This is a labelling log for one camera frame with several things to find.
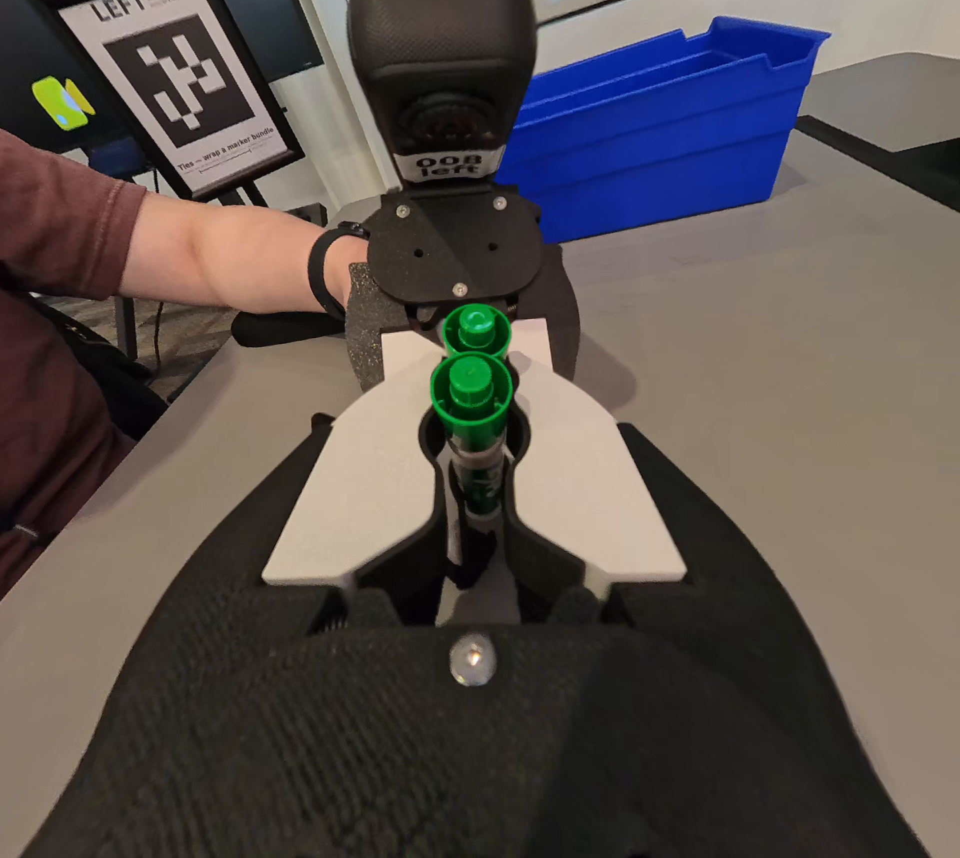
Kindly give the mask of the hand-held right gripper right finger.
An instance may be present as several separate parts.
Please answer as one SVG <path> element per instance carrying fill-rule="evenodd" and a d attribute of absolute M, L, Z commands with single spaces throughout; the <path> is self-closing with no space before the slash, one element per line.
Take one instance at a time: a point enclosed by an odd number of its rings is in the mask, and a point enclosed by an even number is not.
<path fill-rule="evenodd" d="M 519 437 L 505 556 L 522 584 L 678 582 L 682 559 L 617 421 L 539 362 L 516 362 Z"/>

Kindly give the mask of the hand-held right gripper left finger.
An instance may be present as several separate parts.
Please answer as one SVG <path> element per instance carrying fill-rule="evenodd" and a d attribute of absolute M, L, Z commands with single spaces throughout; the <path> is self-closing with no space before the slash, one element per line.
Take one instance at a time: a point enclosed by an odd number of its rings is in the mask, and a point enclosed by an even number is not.
<path fill-rule="evenodd" d="M 262 571 L 271 586 L 356 587 L 434 511 L 436 468 L 419 429 L 429 374 L 396 374 L 333 422 Z"/>

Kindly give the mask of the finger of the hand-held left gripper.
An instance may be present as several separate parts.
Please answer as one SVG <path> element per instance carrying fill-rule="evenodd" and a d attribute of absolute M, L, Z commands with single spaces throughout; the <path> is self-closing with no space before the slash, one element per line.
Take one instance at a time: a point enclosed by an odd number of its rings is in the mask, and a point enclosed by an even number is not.
<path fill-rule="evenodd" d="M 557 373 L 544 317 L 517 319 L 510 325 L 510 369 L 518 377 L 533 365 Z"/>
<path fill-rule="evenodd" d="M 431 378 L 447 356 L 447 349 L 414 331 L 381 336 L 384 381 L 390 393 L 429 393 Z"/>

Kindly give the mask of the green dry-erase marker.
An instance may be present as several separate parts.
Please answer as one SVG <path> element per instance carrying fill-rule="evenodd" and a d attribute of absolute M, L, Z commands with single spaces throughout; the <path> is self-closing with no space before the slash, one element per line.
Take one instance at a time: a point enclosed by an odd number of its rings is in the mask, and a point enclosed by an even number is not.
<path fill-rule="evenodd" d="M 513 391 L 504 361 L 485 353 L 456 353 L 431 376 L 431 403 L 447 438 L 457 513 L 447 576 L 459 591 L 474 587 L 497 549 Z"/>
<path fill-rule="evenodd" d="M 447 353 L 482 354 L 504 360 L 512 341 L 512 327 L 504 312 L 483 303 L 462 305 L 450 312 L 440 329 Z"/>

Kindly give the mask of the person's left forearm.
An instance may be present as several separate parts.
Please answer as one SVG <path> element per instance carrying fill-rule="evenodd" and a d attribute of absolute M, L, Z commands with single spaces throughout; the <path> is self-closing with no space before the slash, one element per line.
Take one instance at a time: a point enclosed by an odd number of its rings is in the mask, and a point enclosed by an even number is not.
<path fill-rule="evenodd" d="M 118 293 L 238 312 L 323 312 L 308 262 L 331 233 L 271 209 L 211 206 L 148 192 Z"/>

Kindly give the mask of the black wristband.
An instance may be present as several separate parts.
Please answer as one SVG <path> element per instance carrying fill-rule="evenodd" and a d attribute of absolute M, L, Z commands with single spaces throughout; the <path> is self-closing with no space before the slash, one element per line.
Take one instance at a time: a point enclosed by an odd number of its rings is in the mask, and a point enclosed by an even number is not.
<path fill-rule="evenodd" d="M 330 292 L 326 282 L 327 255 L 334 243 L 342 239 L 368 241 L 370 230 L 364 224 L 342 221 L 335 228 L 324 230 L 313 245 L 307 262 L 307 277 L 311 291 L 322 310 L 333 319 L 344 323 L 346 308 Z"/>

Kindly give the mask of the blue plastic bin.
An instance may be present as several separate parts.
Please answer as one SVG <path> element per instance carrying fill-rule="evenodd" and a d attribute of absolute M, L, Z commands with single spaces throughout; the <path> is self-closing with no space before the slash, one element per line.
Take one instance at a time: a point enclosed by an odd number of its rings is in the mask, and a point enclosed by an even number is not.
<path fill-rule="evenodd" d="M 764 202 L 830 36 L 716 17 L 537 74 L 496 179 L 550 243 Z"/>

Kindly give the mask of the black framed tag sign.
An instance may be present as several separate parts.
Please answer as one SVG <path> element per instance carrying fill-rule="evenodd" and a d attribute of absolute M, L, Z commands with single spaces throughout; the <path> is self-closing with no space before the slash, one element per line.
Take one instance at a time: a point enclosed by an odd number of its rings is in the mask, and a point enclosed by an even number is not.
<path fill-rule="evenodd" d="M 225 0 L 29 1 L 180 199 L 210 202 L 306 157 Z"/>

